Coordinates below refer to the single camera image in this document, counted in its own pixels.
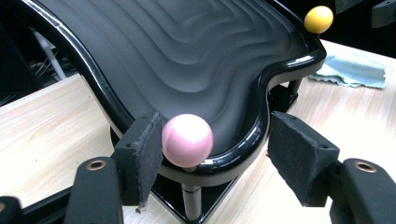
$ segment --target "ball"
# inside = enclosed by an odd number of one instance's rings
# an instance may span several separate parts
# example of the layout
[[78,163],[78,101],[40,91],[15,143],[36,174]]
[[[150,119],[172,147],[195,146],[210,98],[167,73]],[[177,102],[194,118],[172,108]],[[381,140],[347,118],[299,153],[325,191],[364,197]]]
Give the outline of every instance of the ball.
[[212,147],[212,129],[196,115],[178,115],[163,127],[163,155],[176,166],[198,166],[210,155]]
[[313,34],[322,34],[332,25],[332,11],[328,7],[312,8],[305,16],[304,26]]

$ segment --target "cloth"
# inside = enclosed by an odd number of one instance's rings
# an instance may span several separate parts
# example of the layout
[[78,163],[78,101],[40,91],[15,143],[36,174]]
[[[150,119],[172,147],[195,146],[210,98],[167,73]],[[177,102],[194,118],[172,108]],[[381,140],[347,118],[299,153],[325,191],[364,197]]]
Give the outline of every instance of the cloth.
[[350,48],[328,48],[326,51],[322,68],[309,77],[341,86],[385,89],[385,65],[376,62],[372,53]]

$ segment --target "black foam block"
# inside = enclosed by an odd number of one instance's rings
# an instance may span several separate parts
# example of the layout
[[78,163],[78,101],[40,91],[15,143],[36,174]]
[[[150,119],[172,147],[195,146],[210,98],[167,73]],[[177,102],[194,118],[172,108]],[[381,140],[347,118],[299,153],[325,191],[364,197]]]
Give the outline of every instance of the black foam block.
[[273,112],[268,156],[302,206],[327,199],[325,175],[337,164],[339,148],[292,115]]
[[115,146],[123,205],[145,206],[163,161],[162,117],[152,113],[137,119]]

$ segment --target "clamp screw hole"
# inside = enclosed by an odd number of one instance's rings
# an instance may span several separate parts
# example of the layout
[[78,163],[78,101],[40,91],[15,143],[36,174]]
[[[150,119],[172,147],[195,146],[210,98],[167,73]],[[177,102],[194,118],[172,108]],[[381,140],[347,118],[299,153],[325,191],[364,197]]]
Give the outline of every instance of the clamp screw hole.
[[362,161],[355,162],[355,167],[367,173],[376,172],[376,168],[374,166]]
[[87,165],[90,171],[100,170],[106,166],[106,161],[92,161]]

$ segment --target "pink ball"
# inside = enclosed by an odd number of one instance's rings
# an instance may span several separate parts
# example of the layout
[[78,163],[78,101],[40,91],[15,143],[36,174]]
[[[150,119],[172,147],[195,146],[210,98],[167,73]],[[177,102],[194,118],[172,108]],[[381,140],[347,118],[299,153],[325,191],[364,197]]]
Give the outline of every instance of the pink ball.
[[212,147],[212,129],[198,116],[178,115],[163,128],[163,155],[176,166],[199,165],[210,155]]

